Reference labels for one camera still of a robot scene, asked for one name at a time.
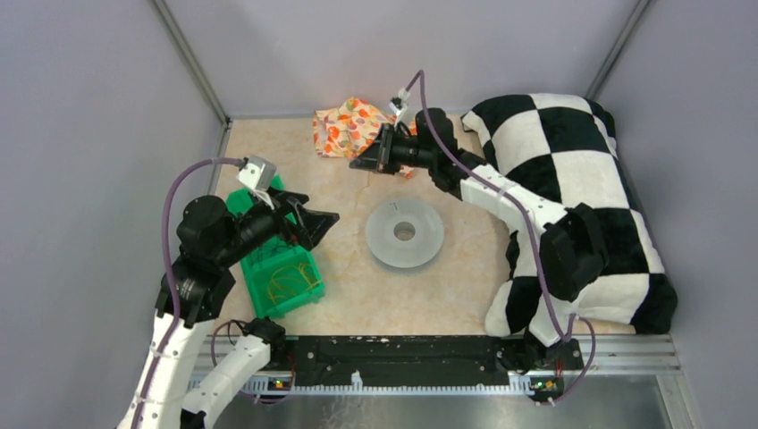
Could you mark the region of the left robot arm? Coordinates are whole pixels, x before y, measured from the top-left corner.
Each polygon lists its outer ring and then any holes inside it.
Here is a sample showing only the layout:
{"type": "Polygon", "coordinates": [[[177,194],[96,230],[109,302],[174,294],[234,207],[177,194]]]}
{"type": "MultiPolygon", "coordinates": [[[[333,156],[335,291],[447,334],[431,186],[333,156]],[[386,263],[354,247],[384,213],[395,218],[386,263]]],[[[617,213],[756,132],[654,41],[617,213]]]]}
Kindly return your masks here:
{"type": "Polygon", "coordinates": [[[254,373],[283,364],[284,328],[267,316],[256,318],[199,386],[189,387],[235,283],[232,266],[273,238],[312,249],[340,219],[307,209],[305,194],[274,189],[272,199],[271,206],[256,203],[236,215],[213,195],[185,206],[176,231],[180,254],[161,281],[147,359],[119,427],[211,428],[254,373]]]}

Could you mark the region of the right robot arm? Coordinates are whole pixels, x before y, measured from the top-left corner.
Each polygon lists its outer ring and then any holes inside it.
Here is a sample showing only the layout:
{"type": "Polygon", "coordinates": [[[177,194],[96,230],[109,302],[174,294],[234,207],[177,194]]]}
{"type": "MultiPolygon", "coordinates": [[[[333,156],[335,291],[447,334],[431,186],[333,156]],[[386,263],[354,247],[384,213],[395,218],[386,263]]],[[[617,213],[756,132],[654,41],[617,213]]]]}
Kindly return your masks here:
{"type": "Polygon", "coordinates": [[[417,113],[415,134],[385,123],[372,143],[350,160],[350,168],[395,174],[424,169],[434,186],[477,206],[526,236],[538,281],[539,300],[526,327],[526,361],[547,368],[570,338],[581,291],[609,262],[598,218],[585,203],[551,202],[506,178],[484,158],[459,146],[454,126],[440,108],[417,113]]]}

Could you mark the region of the grey plastic cable spool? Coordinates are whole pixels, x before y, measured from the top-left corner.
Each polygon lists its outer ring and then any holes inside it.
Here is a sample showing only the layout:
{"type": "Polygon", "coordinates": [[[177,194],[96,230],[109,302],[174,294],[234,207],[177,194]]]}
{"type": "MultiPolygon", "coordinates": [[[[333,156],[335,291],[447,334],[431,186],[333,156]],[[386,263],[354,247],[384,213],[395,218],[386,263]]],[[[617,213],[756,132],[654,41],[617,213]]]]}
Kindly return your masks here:
{"type": "Polygon", "coordinates": [[[367,218],[366,244],[380,262],[397,269],[415,269],[442,250],[444,224],[429,203],[413,198],[385,201],[367,218]]]}

